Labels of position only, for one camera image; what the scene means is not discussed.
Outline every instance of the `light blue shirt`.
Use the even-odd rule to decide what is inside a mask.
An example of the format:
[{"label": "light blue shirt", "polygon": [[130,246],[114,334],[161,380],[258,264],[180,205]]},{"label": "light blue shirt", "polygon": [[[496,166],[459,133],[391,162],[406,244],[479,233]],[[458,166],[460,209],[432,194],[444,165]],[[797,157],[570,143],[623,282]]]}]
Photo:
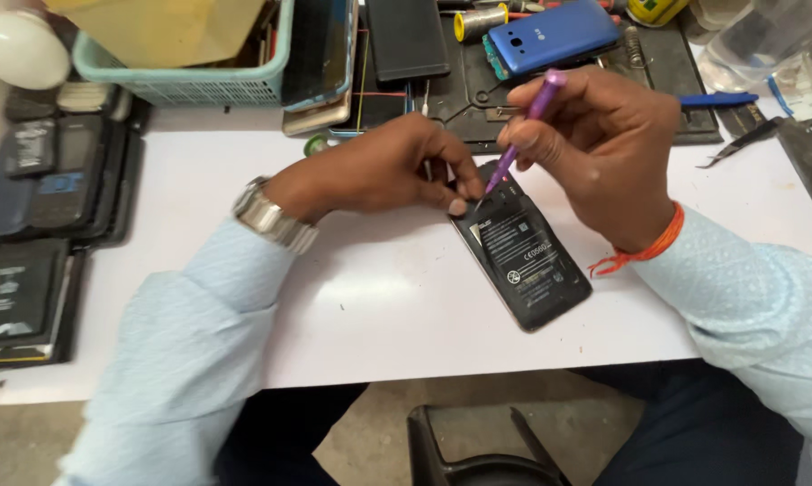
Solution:
[{"label": "light blue shirt", "polygon": [[[61,461],[59,486],[214,484],[212,465],[256,393],[294,256],[228,220],[184,271],[151,275]],[[811,441],[812,257],[755,245],[686,208],[676,242],[633,263],[729,369]]]}]

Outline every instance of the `purple screwdriver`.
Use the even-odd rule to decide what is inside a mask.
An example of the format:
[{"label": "purple screwdriver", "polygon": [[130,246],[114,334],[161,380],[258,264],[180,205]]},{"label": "purple screwdriver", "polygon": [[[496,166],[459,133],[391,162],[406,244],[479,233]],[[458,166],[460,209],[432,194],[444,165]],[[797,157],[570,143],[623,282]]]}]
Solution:
[{"label": "purple screwdriver", "polygon": [[[548,69],[547,72],[544,73],[544,84],[541,85],[541,91],[539,91],[535,99],[532,100],[532,105],[529,107],[529,114],[526,115],[526,119],[534,120],[541,118],[544,114],[544,110],[547,109],[547,105],[550,104],[550,101],[556,94],[556,91],[567,82],[568,77],[565,76],[564,72],[556,69]],[[487,182],[487,189],[484,191],[484,196],[482,196],[478,204],[475,205],[475,211],[478,211],[478,208],[481,207],[481,204],[487,199],[487,194],[491,193],[493,188],[502,180],[502,177],[508,173],[508,169],[510,169],[516,157],[517,148],[514,145],[510,145],[496,164],[496,171],[493,171],[493,175],[490,176],[490,182]]]}]

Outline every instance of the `black chair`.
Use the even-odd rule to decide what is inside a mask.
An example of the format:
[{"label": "black chair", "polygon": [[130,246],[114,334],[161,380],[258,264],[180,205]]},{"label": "black chair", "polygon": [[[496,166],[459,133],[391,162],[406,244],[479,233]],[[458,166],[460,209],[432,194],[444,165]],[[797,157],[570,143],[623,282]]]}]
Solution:
[{"label": "black chair", "polygon": [[534,461],[487,454],[447,463],[427,411],[426,405],[418,406],[406,419],[413,486],[571,486],[518,409],[511,407],[511,420]]}]

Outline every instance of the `silver wristwatch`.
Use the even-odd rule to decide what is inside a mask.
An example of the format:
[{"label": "silver wristwatch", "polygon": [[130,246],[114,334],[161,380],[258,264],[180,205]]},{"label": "silver wristwatch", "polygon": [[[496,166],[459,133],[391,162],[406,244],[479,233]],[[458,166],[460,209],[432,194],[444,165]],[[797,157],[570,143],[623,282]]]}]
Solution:
[{"label": "silver wristwatch", "polygon": [[283,210],[262,193],[269,180],[257,177],[247,184],[232,212],[250,230],[300,255],[313,245],[319,228],[283,215]]}]

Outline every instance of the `white light bulb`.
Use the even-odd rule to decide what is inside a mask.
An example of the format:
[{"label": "white light bulb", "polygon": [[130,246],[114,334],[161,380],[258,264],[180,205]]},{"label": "white light bulb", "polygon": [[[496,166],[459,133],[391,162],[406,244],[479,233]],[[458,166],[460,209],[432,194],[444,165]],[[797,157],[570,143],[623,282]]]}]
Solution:
[{"label": "white light bulb", "polygon": [[43,19],[0,12],[0,80],[25,89],[49,89],[70,73],[70,56]]}]

